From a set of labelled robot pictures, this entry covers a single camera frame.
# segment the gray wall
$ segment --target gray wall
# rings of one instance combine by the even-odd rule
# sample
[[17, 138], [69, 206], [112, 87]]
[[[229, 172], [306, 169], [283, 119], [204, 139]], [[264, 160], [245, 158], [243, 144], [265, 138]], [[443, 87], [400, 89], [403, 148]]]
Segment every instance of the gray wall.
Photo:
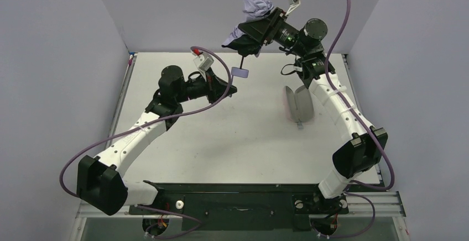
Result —
[[[124, 42], [133, 51], [188, 51], [192, 45], [221, 50], [221, 43], [244, 22], [243, 0], [103, 0]], [[288, 9], [288, 0], [272, 0]], [[348, 28], [335, 52], [348, 53], [378, 0], [352, 0]], [[308, 19], [320, 18], [329, 26], [328, 48], [342, 23], [345, 0], [302, 0], [289, 18], [301, 28]], [[265, 52], [278, 51], [277, 45]]]
[[389, 133], [412, 240], [469, 237], [469, 0], [379, 0], [350, 53], [364, 113]]
[[66, 240], [59, 172], [106, 136], [126, 48], [101, 0], [0, 0], [0, 56], [0, 237]]

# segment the purple cable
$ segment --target purple cable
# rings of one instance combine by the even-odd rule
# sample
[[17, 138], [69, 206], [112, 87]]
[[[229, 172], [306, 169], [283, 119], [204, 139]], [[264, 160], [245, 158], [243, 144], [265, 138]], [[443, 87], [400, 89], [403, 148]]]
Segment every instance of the purple cable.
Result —
[[212, 55], [213, 57], [215, 57], [215, 59], [217, 59], [225, 68], [226, 70], [226, 74], [228, 75], [228, 85], [226, 86], [225, 88], [225, 91], [223, 92], [223, 94], [221, 95], [221, 97], [215, 101], [213, 104], [210, 104], [209, 106], [206, 106], [204, 108], [201, 108], [201, 109], [198, 109], [198, 110], [195, 110], [195, 111], [191, 111], [191, 112], [186, 112], [186, 113], [182, 113], [182, 114], [176, 114], [176, 115], [171, 115], [171, 116], [167, 116], [167, 117], [163, 117], [163, 118], [159, 118], [159, 119], [156, 119], [154, 121], [150, 121], [146, 124], [143, 124], [141, 125], [140, 127], [137, 127], [137, 128], [133, 128], [133, 129], [130, 129], [126, 132], [123, 132], [123, 133], [119, 133], [119, 134], [116, 134], [116, 135], [113, 135], [111, 137], [108, 137], [104, 140], [100, 140], [99, 142], [95, 142], [93, 144], [91, 144], [90, 146], [84, 148], [83, 150], [81, 150], [79, 153], [77, 153], [75, 156], [73, 156], [64, 166], [64, 168], [62, 168], [62, 170], [60, 171], [60, 176], [59, 176], [59, 183], [60, 183], [60, 187], [62, 187], [62, 189], [67, 192], [68, 194], [74, 196], [74, 197], [78, 197], [77, 194], [75, 194], [74, 192], [72, 192], [71, 190], [69, 190], [66, 186], [65, 186], [65, 183], [64, 183], [64, 174], [65, 174], [65, 171], [67, 170], [67, 168], [71, 165], [71, 163], [73, 163], [78, 157], [80, 157], [82, 154], [86, 153], [87, 151], [91, 150], [92, 148], [102, 144], [102, 143], [105, 143], [107, 142], [108, 140], [112, 140], [112, 139], [116, 139], [116, 138], [119, 138], [119, 137], [122, 137], [122, 136], [125, 136], [125, 135], [128, 135], [128, 134], [131, 134], [133, 132], [136, 132], [138, 130], [140, 130], [141, 128], [145, 128], [147, 126], [150, 126], [152, 124], [155, 124], [155, 123], [158, 123], [160, 121], [165, 121], [167, 119], [172, 119], [172, 118], [177, 118], [177, 117], [184, 117], [184, 116], [189, 116], [189, 115], [193, 115], [193, 114], [197, 114], [197, 113], [200, 113], [200, 112], [203, 112], [207, 109], [210, 109], [212, 107], [214, 107], [215, 105], [217, 105], [218, 103], [220, 103], [220, 101], [222, 101], [226, 95], [228, 94], [228, 91], [230, 90], [230, 87], [231, 87], [231, 84], [233, 83], [233, 77], [231, 76], [231, 73], [230, 73], [230, 69], [228, 68], [228, 65], [226, 65], [226, 63], [218, 56], [216, 55], [215, 53], [213, 53], [212, 51], [208, 50], [208, 49], [204, 49], [204, 48], [201, 48], [199, 46], [192, 46], [191, 47], [191, 51], [193, 51], [194, 49], [198, 49], [198, 50], [201, 50], [201, 51], [204, 51], [204, 52], [207, 52], [209, 53], [210, 55]]
[[[340, 36], [342, 35], [343, 30], [345, 29], [345, 26], [347, 25], [348, 16], [350, 15], [350, 5], [351, 5], [350, 0], [347, 0], [347, 11], [346, 11], [346, 13], [345, 13], [345, 18], [344, 18], [344, 20], [343, 20], [342, 26], [340, 27], [340, 30], [339, 30], [338, 33], [337, 33], [336, 38], [335, 38], [334, 41], [332, 42], [331, 47], [329, 48], [329, 51], [327, 52], [326, 61], [325, 61], [325, 63], [324, 63], [324, 68], [325, 68], [325, 73], [326, 73], [327, 81], [329, 82], [329, 84], [331, 85], [331, 88], [332, 88], [334, 91], [337, 90], [337, 87], [332, 83], [331, 77], [329, 76], [329, 57], [331, 56], [332, 50], [333, 50], [334, 47], [336, 46], [337, 41], [339, 40]], [[345, 105], [346, 105], [348, 108], [352, 108], [352, 106], [350, 105], [350, 103], [348, 102], [348, 100], [345, 98], [345, 96], [344, 96], [340, 91], [338, 91], [337, 94], [340, 96], [340, 98], [342, 99], [342, 101], [345, 103]], [[390, 172], [390, 176], [391, 176], [391, 181], [389, 182], [389, 185], [386, 186], [386, 187], [373, 186], [373, 185], [365, 184], [365, 183], [360, 182], [360, 181], [357, 181], [357, 180], [352, 180], [352, 181], [350, 181], [350, 182], [352, 182], [352, 183], [357, 183], [357, 184], [362, 185], [362, 186], [364, 186], [364, 187], [372, 188], [372, 189], [374, 189], [374, 190], [382, 190], [382, 191], [390, 190], [390, 189], [394, 186], [395, 175], [394, 175], [393, 166], [392, 166], [391, 162], [389, 161], [388, 156], [387, 156], [386, 153], [384, 152], [384, 149], [383, 149], [383, 147], [381, 146], [381, 144], [379, 143], [378, 139], [374, 136], [374, 134], [371, 132], [371, 130], [369, 129], [369, 127], [366, 126], [365, 122], [360, 118], [360, 116], [357, 114], [357, 112], [355, 112], [354, 109], [350, 109], [350, 112], [352, 112], [352, 114], [355, 116], [355, 118], [358, 120], [358, 122], [360, 122], [360, 124], [362, 125], [362, 127], [366, 130], [366, 132], [368, 133], [368, 135], [371, 137], [371, 139], [372, 139], [372, 140], [374, 141], [374, 143], [376, 144], [376, 147], [378, 148], [379, 152], [381, 153], [381, 155], [382, 155], [383, 158], [384, 158], [384, 161], [385, 161], [386, 164], [388, 165], [389, 172]]]
[[[185, 234], [189, 234], [190, 232], [193, 232], [195, 231], [196, 229], [198, 229], [199, 227], [202, 226], [202, 221], [197, 219], [197, 218], [194, 218], [192, 216], [188, 216], [188, 215], [185, 215], [185, 214], [180, 214], [180, 213], [175, 213], [175, 212], [170, 212], [170, 211], [165, 211], [165, 210], [162, 210], [162, 209], [155, 209], [155, 208], [150, 208], [150, 207], [146, 207], [146, 206], [141, 206], [141, 205], [137, 205], [137, 208], [140, 208], [140, 209], [146, 209], [148, 211], [152, 211], [152, 212], [159, 212], [159, 213], [162, 213], [162, 214], [166, 214], [166, 215], [176, 215], [176, 216], [180, 216], [182, 218], [187, 218], [187, 219], [190, 219], [194, 222], [197, 222], [199, 223], [197, 226], [195, 227], [192, 227], [191, 229], [187, 230], [187, 231], [184, 231], [184, 232], [181, 232], [179, 234], [175, 234], [175, 235], [170, 235], [168, 237], [159, 237], [159, 236], [155, 236], [154, 238], [155, 239], [173, 239], [173, 238], [176, 238], [176, 237], [180, 237], [182, 235], [185, 235]], [[149, 231], [157, 226], [158, 223], [154, 223], [152, 224], [151, 226], [147, 227], [145, 232], [149, 233]]]
[[[365, 227], [363, 228], [362, 230], [360, 230], [359, 232], [357, 233], [353, 233], [353, 234], [342, 234], [342, 235], [329, 235], [329, 238], [350, 238], [350, 237], [356, 237], [356, 236], [359, 236], [361, 234], [363, 234], [364, 232], [368, 231], [371, 226], [373, 226], [373, 223], [374, 223], [374, 219], [376, 217], [376, 210], [374, 208], [374, 204], [373, 202], [371, 202], [371, 200], [363, 195], [359, 195], [359, 194], [354, 194], [354, 193], [348, 193], [348, 192], [345, 192], [346, 195], [349, 195], [349, 196], [355, 196], [355, 197], [359, 197], [359, 198], [362, 198], [364, 200], [366, 200], [367, 202], [369, 202], [369, 204], [371, 205], [371, 209], [373, 210], [373, 215], [371, 216], [371, 221], [370, 223]], [[324, 235], [324, 234], [321, 234], [319, 233], [320, 236], [322, 237], [325, 237], [327, 238], [328, 235]]]

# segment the purple hose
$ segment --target purple hose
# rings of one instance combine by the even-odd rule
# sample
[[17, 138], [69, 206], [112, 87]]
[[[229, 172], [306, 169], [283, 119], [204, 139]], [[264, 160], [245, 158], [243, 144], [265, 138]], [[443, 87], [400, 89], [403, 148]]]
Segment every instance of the purple hose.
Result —
[[82, 154], [86, 153], [87, 151], [91, 150], [92, 148], [100, 145], [100, 144], [103, 144], [105, 142], [107, 142], [108, 140], [112, 140], [112, 139], [116, 139], [116, 138], [119, 138], [119, 137], [122, 137], [122, 136], [125, 136], [125, 135], [128, 135], [128, 134], [131, 134], [133, 132], [136, 132], [138, 130], [140, 130], [141, 128], [145, 128], [147, 126], [150, 126], [152, 124], [155, 124], [155, 123], [158, 123], [160, 121], [165, 121], [167, 119], [172, 119], [172, 118], [177, 118], [177, 117], [184, 117], [184, 116], [189, 116], [189, 115], [193, 115], [193, 114], [197, 114], [197, 113], [200, 113], [200, 112], [203, 112], [209, 108], [212, 108], [214, 107], [215, 105], [217, 105], [218, 103], [220, 103], [220, 101], [222, 101], [226, 95], [228, 94], [228, 91], [230, 90], [230, 87], [231, 85], [233, 84], [233, 77], [231, 77], [231, 73], [230, 73], [230, 68], [228, 68], [228, 65], [226, 65], [226, 63], [218, 56], [216, 55], [215, 53], [213, 53], [212, 51], [208, 50], [208, 49], [204, 49], [204, 48], [201, 48], [199, 46], [192, 46], [191, 47], [191, 50], [194, 50], [194, 49], [198, 49], [198, 50], [201, 50], [201, 51], [204, 51], [204, 52], [207, 52], [209, 53], [210, 55], [212, 55], [213, 57], [215, 57], [215, 59], [217, 59], [222, 65], [223, 67], [225, 68], [226, 70], [226, 74], [228, 75], [228, 85], [226, 86], [225, 88], [225, 91], [223, 92], [222, 96], [217, 100], [215, 101], [213, 104], [210, 104], [209, 106], [206, 106], [204, 108], [201, 108], [201, 109], [198, 109], [198, 110], [195, 110], [195, 111], [191, 111], [191, 112], [186, 112], [186, 113], [182, 113], [182, 114], [176, 114], [176, 115], [171, 115], [171, 116], [167, 116], [167, 117], [163, 117], [163, 118], [159, 118], [159, 119], [156, 119], [154, 121], [150, 121], [146, 124], [143, 124], [141, 125], [140, 127], [137, 127], [137, 128], [133, 128], [133, 129], [130, 129], [126, 132], [123, 132], [123, 133], [119, 133], [119, 134], [116, 134], [116, 135], [113, 135], [111, 137], [108, 137], [104, 140], [100, 140], [99, 142], [95, 142], [93, 144], [91, 144], [90, 146], [84, 148], [83, 150], [81, 150], [79, 153], [77, 153], [75, 156], [73, 156], [64, 166], [64, 168], [62, 168], [62, 170], [60, 171], [60, 176], [59, 176], [59, 183], [60, 183], [60, 187], [62, 187], [62, 189], [67, 192], [68, 194], [74, 196], [74, 197], [78, 197], [77, 194], [75, 194], [74, 192], [72, 192], [71, 190], [69, 190], [66, 186], [65, 186], [65, 183], [64, 183], [64, 174], [65, 174], [65, 171], [67, 170], [67, 168], [71, 165], [71, 163], [73, 163], [78, 157], [80, 157]]
[[[329, 51], [327, 52], [326, 61], [324, 63], [324, 68], [325, 68], [327, 81], [329, 82], [329, 84], [331, 85], [331, 88], [334, 91], [337, 90], [337, 87], [332, 83], [331, 77], [329, 76], [329, 57], [331, 56], [332, 50], [336, 46], [337, 41], [339, 40], [340, 36], [342, 35], [343, 30], [345, 29], [345, 26], [347, 25], [348, 16], [350, 15], [350, 5], [351, 5], [350, 0], [347, 0], [347, 11], [345, 12], [345, 18], [343, 20], [342, 26], [340, 27], [340, 30], [337, 33], [336, 38], [334, 38], [334, 41], [332, 42], [331, 47], [329, 48]], [[345, 98], [345, 96], [340, 91], [338, 91], [337, 94], [340, 96], [340, 98], [343, 100], [343, 102], [345, 103], [345, 105], [348, 108], [352, 108], [352, 106], [350, 105], [348, 100]], [[381, 146], [381, 144], [379, 143], [378, 139], [374, 136], [374, 134], [371, 132], [369, 127], [366, 126], [365, 122], [360, 118], [360, 116], [357, 114], [357, 112], [355, 112], [354, 109], [350, 109], [350, 112], [352, 112], [353, 116], [355, 116], [355, 118], [358, 120], [358, 122], [360, 122], [362, 127], [366, 130], [368, 135], [371, 137], [371, 139], [376, 144], [376, 147], [378, 148], [379, 152], [381, 153], [381, 155], [384, 158], [384, 161], [388, 165], [389, 172], [390, 172], [390, 175], [391, 175], [391, 181], [389, 182], [389, 185], [386, 186], [386, 187], [373, 186], [373, 185], [365, 184], [365, 183], [357, 181], [357, 180], [352, 180], [350, 182], [357, 183], [357, 184], [362, 185], [364, 187], [372, 188], [374, 190], [382, 190], [382, 191], [390, 190], [394, 186], [395, 175], [394, 175], [393, 166], [392, 166], [391, 162], [389, 161], [388, 156], [384, 152], [384, 149]]]
[[[168, 237], [159, 237], [159, 236], [155, 236], [155, 237], [154, 237], [155, 239], [173, 239], [173, 238], [176, 238], [176, 237], [180, 237], [180, 236], [182, 236], [182, 235], [189, 234], [190, 232], [193, 232], [193, 231], [197, 230], [197, 229], [198, 229], [199, 227], [201, 227], [202, 224], [203, 224], [201, 220], [199, 220], [199, 219], [197, 219], [197, 218], [194, 218], [194, 217], [192, 217], [192, 216], [185, 215], [185, 214], [180, 214], [180, 213], [175, 213], [175, 212], [170, 212], [170, 211], [164, 211], [164, 210], [162, 210], [162, 209], [155, 209], [155, 208], [150, 208], [150, 207], [141, 206], [141, 205], [137, 205], [137, 208], [146, 209], [146, 210], [152, 211], [152, 212], [159, 212], [159, 213], [166, 214], [166, 215], [176, 215], [176, 216], [180, 216], [180, 217], [182, 217], [182, 218], [187, 218], [187, 219], [190, 219], [190, 220], [192, 220], [192, 221], [194, 221], [194, 222], [199, 223], [197, 226], [192, 227], [191, 229], [189, 229], [189, 230], [187, 230], [187, 231], [184, 231], [184, 232], [181, 232], [181, 233], [179, 233], [179, 234], [170, 235], [170, 236], [168, 236]], [[151, 226], [149, 226], [149, 227], [146, 228], [145, 232], [149, 233], [149, 231], [150, 231], [153, 227], [155, 227], [155, 226], [157, 226], [157, 225], [158, 225], [158, 223], [152, 224]]]
[[[371, 202], [371, 200], [363, 195], [358, 195], [358, 194], [354, 194], [354, 193], [348, 193], [348, 192], [345, 192], [346, 195], [349, 195], [349, 196], [355, 196], [355, 197], [360, 197], [364, 200], [366, 200], [367, 202], [369, 202], [369, 204], [371, 205], [371, 209], [373, 210], [373, 215], [371, 216], [371, 221], [369, 222], [369, 224], [363, 228], [362, 230], [356, 232], [356, 233], [353, 233], [353, 234], [342, 234], [342, 235], [330, 235], [329, 238], [350, 238], [350, 237], [356, 237], [356, 236], [359, 236], [361, 234], [363, 234], [364, 232], [368, 231], [371, 226], [373, 226], [373, 223], [374, 223], [374, 219], [376, 217], [376, 210], [374, 208], [374, 204], [373, 202]], [[328, 236], [327, 235], [324, 235], [324, 234], [319, 234], [320, 236], [322, 237], [325, 237], [327, 238]]]

